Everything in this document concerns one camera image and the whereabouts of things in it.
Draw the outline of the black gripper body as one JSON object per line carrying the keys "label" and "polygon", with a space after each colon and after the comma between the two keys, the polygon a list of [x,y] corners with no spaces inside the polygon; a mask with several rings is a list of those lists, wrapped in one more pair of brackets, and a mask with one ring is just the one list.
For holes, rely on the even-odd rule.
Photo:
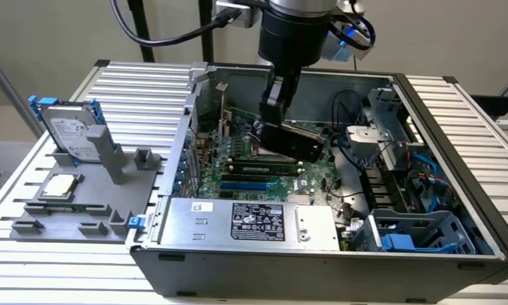
{"label": "black gripper body", "polygon": [[329,14],[297,17],[274,8],[262,11],[258,56],[274,67],[286,95],[293,95],[301,68],[315,64],[328,31]]}

